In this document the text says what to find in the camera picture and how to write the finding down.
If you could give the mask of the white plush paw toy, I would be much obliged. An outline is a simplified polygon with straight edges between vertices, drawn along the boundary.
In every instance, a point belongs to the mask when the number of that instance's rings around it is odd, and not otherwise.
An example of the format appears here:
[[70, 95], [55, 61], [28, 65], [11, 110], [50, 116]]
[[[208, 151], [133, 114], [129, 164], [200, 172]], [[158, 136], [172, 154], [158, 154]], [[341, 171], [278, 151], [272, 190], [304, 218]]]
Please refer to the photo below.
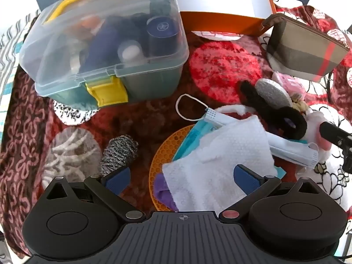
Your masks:
[[307, 130], [303, 137], [318, 152], [317, 163], [313, 167], [320, 173], [321, 165], [330, 157], [333, 145], [341, 149], [343, 155], [342, 170], [351, 173], [351, 134], [328, 122], [324, 114], [319, 111], [308, 113], [305, 116]]

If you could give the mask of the blue face mask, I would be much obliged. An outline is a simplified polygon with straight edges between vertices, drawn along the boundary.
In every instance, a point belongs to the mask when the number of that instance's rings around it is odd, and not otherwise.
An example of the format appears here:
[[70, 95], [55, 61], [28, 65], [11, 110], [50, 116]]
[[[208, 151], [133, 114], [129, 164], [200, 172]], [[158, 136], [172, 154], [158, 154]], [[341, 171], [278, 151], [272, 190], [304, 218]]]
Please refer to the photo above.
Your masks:
[[[231, 116], [213, 110], [203, 102], [200, 102], [200, 104], [205, 107], [205, 113], [201, 118], [193, 120], [195, 124], [200, 120], [204, 120], [221, 128], [238, 121]], [[270, 132], [266, 134], [273, 156], [310, 169], [317, 163], [318, 152], [310, 148], [308, 143], [289, 141]]]

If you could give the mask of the black fuzzy hair scrunchie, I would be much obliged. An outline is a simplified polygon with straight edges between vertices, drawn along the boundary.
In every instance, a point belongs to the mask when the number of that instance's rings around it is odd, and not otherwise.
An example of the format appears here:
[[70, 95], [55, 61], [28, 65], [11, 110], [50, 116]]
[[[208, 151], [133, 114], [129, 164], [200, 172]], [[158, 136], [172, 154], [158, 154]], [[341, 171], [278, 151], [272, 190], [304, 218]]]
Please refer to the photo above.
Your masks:
[[249, 81], [241, 81], [239, 89], [240, 99], [255, 109], [271, 133], [289, 140], [299, 140], [305, 135], [307, 122], [298, 110], [289, 106], [273, 108]]

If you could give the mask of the white textured cloth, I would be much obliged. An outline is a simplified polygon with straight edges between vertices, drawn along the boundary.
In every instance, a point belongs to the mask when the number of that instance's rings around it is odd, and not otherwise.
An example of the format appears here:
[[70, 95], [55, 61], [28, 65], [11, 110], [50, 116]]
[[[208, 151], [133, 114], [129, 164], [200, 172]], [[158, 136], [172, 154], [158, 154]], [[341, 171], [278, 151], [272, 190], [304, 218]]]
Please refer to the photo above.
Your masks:
[[206, 134], [189, 155], [163, 165], [162, 173], [177, 211], [220, 213], [245, 197], [234, 182], [237, 165], [260, 176], [277, 176], [266, 130], [257, 116]]

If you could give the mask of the purple cloth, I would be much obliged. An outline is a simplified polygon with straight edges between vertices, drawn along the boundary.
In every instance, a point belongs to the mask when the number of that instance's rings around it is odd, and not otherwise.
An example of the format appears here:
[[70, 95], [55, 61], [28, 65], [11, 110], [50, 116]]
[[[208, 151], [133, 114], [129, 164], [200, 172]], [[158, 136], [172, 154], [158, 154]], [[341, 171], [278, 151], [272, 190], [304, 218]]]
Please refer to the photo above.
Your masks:
[[157, 201], [161, 202], [172, 211], [178, 211], [163, 173], [157, 173], [155, 176], [153, 183], [153, 195]]

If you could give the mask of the orange honeycomb silicone mat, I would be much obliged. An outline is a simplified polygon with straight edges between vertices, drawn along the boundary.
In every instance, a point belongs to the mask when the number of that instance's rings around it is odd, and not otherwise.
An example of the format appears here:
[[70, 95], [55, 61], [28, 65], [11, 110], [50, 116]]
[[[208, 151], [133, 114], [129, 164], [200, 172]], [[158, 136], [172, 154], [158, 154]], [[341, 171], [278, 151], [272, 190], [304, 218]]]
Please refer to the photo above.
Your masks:
[[188, 135], [193, 125], [183, 127], [176, 132], [172, 133], [158, 148], [155, 153], [152, 163], [149, 169], [148, 175], [148, 189], [150, 197], [157, 211], [170, 212], [171, 209], [161, 202], [159, 202], [154, 196], [154, 180], [158, 173], [162, 172], [162, 165], [164, 163], [170, 163], [180, 147], [181, 143], [184, 141], [185, 137]]

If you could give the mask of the pink tissue pack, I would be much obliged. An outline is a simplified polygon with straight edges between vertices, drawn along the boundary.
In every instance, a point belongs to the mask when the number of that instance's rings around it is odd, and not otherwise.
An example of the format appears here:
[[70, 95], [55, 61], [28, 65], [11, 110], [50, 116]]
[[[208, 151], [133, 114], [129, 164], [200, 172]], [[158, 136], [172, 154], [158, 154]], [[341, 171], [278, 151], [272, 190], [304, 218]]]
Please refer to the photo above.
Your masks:
[[281, 85], [291, 98], [304, 99], [306, 90], [296, 77], [274, 71], [271, 79]]

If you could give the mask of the teal wet wipes pack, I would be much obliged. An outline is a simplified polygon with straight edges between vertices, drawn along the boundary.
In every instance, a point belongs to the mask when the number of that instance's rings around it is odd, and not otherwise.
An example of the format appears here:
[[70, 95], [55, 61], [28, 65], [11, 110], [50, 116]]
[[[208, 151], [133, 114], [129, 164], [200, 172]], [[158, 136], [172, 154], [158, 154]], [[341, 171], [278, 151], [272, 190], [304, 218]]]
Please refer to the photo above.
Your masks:
[[181, 159], [187, 155], [189, 155], [193, 150], [198, 148], [200, 139], [211, 133], [214, 130], [217, 130], [219, 126], [213, 125], [207, 121], [200, 120], [198, 121], [190, 130], [190, 132], [186, 135], [185, 139], [177, 149], [173, 161]]

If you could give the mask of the beige hair scrunchie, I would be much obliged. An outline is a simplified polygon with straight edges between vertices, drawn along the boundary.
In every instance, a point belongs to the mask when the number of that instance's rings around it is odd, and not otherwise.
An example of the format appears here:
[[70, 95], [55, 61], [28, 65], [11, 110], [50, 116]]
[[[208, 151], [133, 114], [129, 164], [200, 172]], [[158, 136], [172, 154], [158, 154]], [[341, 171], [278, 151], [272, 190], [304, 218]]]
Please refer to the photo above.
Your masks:
[[299, 112], [306, 112], [309, 109], [308, 104], [304, 101], [304, 98], [299, 93], [294, 93], [291, 96], [292, 107]]

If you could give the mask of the plaid cosmetic pouch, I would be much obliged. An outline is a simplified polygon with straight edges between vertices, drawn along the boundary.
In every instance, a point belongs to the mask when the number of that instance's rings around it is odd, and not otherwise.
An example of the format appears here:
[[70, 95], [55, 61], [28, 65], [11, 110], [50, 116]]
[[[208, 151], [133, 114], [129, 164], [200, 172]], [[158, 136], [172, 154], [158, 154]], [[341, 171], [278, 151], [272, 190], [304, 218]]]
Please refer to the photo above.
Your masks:
[[272, 30], [267, 59], [279, 73], [319, 82], [349, 52], [342, 42], [282, 13], [270, 15], [262, 27]]

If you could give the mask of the patterned red fleece blanket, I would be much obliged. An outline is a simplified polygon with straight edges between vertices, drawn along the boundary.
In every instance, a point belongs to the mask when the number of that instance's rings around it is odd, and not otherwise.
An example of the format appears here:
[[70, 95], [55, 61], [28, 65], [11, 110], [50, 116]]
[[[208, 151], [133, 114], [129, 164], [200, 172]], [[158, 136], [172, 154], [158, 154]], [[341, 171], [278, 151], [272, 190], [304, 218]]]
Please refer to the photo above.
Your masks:
[[[309, 109], [328, 121], [351, 128], [351, 38], [336, 21], [309, 5], [277, 7], [282, 13], [342, 42], [348, 54], [319, 82], [296, 77], [306, 90]], [[177, 130], [195, 124], [205, 107], [237, 119], [258, 113], [240, 99], [239, 83], [271, 79], [267, 44], [272, 30], [261, 36], [230, 35], [215, 40], [187, 34], [190, 56], [177, 89], [161, 99], [123, 103], [80, 111], [35, 91], [34, 81], [18, 68], [9, 100], [1, 141], [1, 226], [9, 248], [18, 256], [30, 255], [24, 243], [24, 221], [49, 183], [57, 176], [81, 182], [99, 172], [109, 141], [129, 135], [138, 142], [138, 156], [129, 165], [131, 183], [123, 199], [148, 213], [154, 209], [149, 193], [149, 169], [161, 144]], [[258, 116], [265, 130], [269, 129]], [[308, 174], [345, 210], [351, 208], [351, 175], [342, 170], [341, 150], [332, 146], [330, 157]]]

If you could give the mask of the clear plastic storage box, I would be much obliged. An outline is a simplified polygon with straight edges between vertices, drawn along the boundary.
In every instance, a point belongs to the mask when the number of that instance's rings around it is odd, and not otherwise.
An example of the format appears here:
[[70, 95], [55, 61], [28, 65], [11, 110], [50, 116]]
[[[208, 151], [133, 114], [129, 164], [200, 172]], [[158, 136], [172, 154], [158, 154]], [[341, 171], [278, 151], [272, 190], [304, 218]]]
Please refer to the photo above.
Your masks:
[[61, 0], [20, 50], [35, 91], [78, 110], [171, 96], [189, 57], [176, 0]]

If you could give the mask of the orange cardboard box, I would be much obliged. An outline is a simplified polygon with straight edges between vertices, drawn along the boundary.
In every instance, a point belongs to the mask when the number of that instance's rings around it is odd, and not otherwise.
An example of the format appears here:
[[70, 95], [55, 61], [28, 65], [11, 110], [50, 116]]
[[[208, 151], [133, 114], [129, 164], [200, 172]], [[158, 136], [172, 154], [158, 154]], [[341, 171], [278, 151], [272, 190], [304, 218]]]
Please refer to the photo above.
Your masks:
[[273, 0], [177, 0], [186, 31], [260, 36], [262, 22], [276, 13]]

